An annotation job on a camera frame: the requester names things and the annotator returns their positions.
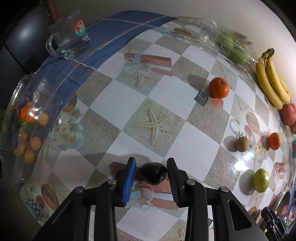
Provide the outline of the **dark plum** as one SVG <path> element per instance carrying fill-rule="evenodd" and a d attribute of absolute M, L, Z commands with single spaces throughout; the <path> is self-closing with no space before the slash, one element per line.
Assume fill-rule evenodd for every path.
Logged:
<path fill-rule="evenodd" d="M 145 163 L 139 169 L 139 180 L 145 181 L 150 185 L 159 185 L 165 180 L 167 168 L 162 163 Z"/>

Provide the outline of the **large green mango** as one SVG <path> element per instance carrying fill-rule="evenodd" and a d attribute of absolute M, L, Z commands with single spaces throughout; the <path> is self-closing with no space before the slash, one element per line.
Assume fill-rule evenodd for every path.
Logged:
<path fill-rule="evenodd" d="M 269 173 L 263 169 L 258 169 L 252 178 L 252 185 L 255 191 L 258 193 L 263 193 L 268 189 L 269 186 L 270 175 Z"/>

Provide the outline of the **clear plastic box small fruits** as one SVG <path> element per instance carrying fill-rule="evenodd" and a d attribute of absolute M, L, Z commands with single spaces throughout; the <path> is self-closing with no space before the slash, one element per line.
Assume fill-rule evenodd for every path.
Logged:
<path fill-rule="evenodd" d="M 1 126 L 1 164 L 11 182 L 30 178 L 61 108 L 62 100 L 44 72 L 20 80 Z"/>

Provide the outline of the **round steel plate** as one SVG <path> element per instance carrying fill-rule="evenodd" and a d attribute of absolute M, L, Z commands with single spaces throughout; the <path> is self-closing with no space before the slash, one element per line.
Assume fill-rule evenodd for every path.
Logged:
<path fill-rule="evenodd" d="M 269 207 L 271 207 L 274 213 L 284 218 L 287 214 L 288 205 L 290 202 L 290 191 L 286 191 L 285 193 L 279 193 L 275 197 L 273 197 Z"/>

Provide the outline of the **brown round longan fruit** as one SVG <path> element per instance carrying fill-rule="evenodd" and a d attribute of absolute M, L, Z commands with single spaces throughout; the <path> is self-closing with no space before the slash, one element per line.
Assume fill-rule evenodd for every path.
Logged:
<path fill-rule="evenodd" d="M 239 152 L 246 152 L 249 149 L 249 140 L 247 137 L 239 137 L 235 141 L 235 148 Z"/>

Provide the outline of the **patterned checkered tablecloth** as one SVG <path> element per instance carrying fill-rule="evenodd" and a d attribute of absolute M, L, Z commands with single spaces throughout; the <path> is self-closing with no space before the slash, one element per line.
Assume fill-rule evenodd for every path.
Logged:
<path fill-rule="evenodd" d="M 173 20 L 133 38 L 72 95 L 42 145 L 20 197 L 41 225 L 37 240 L 279 240 L 263 208 L 295 182 L 292 142 L 281 110 L 263 93 L 255 63 L 232 62 L 200 40 L 199 21 Z M 225 79 L 219 99 L 210 81 Z M 268 137 L 281 137 L 272 150 Z M 249 149 L 235 141 L 247 137 Z M 130 200 L 123 172 L 137 162 Z M 150 162 L 180 173 L 180 201 L 168 174 L 159 185 L 139 180 Z M 258 193 L 254 173 L 265 169 Z"/>

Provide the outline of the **orange tangerine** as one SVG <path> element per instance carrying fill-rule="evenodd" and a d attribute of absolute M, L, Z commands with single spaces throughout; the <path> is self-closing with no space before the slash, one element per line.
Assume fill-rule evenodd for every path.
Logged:
<path fill-rule="evenodd" d="M 281 146 L 281 137 L 278 133 L 274 132 L 269 135 L 268 143 L 272 150 L 277 150 Z"/>
<path fill-rule="evenodd" d="M 228 96 L 230 86 L 225 79 L 215 77 L 210 81 L 209 91 L 213 97 L 223 99 Z"/>

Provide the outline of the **teal box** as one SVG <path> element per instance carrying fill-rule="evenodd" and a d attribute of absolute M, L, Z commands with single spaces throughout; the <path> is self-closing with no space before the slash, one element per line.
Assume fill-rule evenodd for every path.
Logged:
<path fill-rule="evenodd" d="M 292 142 L 292 156 L 296 158 L 296 140 Z"/>

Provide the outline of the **red apple middle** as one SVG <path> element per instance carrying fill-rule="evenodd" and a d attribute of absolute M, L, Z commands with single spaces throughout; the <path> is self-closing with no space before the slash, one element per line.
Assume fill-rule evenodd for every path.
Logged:
<path fill-rule="evenodd" d="M 292 133 L 296 135 L 296 123 L 291 125 L 290 128 L 291 128 Z"/>

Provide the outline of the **red apple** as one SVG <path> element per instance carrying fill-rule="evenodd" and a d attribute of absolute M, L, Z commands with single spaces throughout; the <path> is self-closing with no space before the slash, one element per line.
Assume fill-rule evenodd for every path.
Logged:
<path fill-rule="evenodd" d="M 295 105 L 293 103 L 283 105 L 281 118 L 283 123 L 287 126 L 291 126 L 295 123 Z"/>
<path fill-rule="evenodd" d="M 296 123 L 291 125 L 290 128 L 291 128 L 292 133 L 296 135 Z"/>

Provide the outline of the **orange tangerine far left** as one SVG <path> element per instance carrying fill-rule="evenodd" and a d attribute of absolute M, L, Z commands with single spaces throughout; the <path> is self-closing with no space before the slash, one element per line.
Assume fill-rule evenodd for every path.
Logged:
<path fill-rule="evenodd" d="M 225 79 L 215 77 L 210 81 L 209 91 L 213 97 L 223 99 L 228 96 L 230 86 Z"/>

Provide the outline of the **red apple front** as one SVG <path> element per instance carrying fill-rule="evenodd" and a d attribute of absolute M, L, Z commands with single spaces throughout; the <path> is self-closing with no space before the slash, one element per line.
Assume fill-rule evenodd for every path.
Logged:
<path fill-rule="evenodd" d="M 295 123 L 295 105 L 293 103 L 283 105 L 281 118 L 283 123 L 287 126 L 291 126 Z"/>

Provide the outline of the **yellow banana bunch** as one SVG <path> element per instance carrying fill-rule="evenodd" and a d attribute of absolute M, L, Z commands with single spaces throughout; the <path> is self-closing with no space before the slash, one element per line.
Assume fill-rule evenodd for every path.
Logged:
<path fill-rule="evenodd" d="M 281 110 L 284 103 L 291 102 L 292 95 L 288 86 L 276 72 L 273 63 L 274 53 L 273 48 L 263 52 L 255 63 L 255 70 L 263 93 L 275 108 Z"/>

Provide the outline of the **glass mug with logo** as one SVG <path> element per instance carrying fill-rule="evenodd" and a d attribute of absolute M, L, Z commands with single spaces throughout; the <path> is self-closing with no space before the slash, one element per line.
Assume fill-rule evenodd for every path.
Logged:
<path fill-rule="evenodd" d="M 54 57 L 74 59 L 90 47 L 91 40 L 79 10 L 57 20 L 49 31 L 51 36 L 46 41 L 46 49 Z"/>

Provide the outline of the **clear plastic box green fruit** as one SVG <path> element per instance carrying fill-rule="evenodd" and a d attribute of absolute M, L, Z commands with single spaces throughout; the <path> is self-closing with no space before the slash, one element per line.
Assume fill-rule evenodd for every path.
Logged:
<path fill-rule="evenodd" d="M 257 60 L 252 42 L 239 32 L 232 31 L 216 21 L 202 19 L 198 23 L 200 40 L 213 47 L 232 62 L 247 67 Z"/>

